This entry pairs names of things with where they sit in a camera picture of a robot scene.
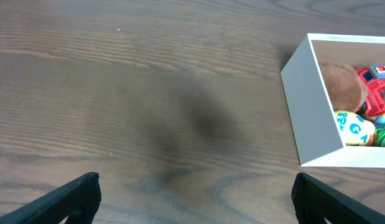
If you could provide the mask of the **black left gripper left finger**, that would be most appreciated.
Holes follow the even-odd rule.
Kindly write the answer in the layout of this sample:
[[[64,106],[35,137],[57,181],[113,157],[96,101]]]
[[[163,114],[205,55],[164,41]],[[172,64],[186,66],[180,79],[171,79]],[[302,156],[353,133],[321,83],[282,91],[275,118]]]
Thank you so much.
[[[101,202],[99,174],[88,172],[0,217],[0,224],[92,224]]]

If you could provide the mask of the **yellow letter ball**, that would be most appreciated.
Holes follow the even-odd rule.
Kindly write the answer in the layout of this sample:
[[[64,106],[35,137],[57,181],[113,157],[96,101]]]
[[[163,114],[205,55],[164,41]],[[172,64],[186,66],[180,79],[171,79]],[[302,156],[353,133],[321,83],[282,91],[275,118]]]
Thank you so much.
[[[371,146],[374,139],[375,126],[360,115],[349,111],[335,111],[340,136],[349,146]]]

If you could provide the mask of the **brown plush bear toy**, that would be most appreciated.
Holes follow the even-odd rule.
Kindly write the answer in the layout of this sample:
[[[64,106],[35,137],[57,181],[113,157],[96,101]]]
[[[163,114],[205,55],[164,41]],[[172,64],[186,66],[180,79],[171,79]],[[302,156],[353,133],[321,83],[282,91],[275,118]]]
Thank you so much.
[[[365,102],[368,89],[349,65],[334,61],[318,62],[334,110],[356,112]]]

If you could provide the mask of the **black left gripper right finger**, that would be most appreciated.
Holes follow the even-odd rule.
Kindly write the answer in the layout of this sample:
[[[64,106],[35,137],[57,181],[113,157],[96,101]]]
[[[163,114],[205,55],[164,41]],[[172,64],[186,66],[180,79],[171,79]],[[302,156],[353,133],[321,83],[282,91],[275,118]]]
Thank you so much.
[[[385,224],[382,213],[304,172],[296,175],[291,198],[299,224]]]

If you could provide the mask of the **red toy car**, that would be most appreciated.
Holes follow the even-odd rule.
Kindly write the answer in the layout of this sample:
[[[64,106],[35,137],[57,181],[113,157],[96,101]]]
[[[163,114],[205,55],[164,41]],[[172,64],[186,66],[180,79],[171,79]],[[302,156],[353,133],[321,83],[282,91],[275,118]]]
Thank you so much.
[[[385,65],[370,65],[355,70],[368,90],[359,115],[379,116],[385,113]]]

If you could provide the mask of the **green ribbed disc toy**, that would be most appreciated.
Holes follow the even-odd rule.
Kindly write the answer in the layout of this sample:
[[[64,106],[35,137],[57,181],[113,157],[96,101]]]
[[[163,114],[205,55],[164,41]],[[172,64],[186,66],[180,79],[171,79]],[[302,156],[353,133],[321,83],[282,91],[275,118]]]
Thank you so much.
[[[385,124],[375,129],[373,144],[377,147],[385,147]]]

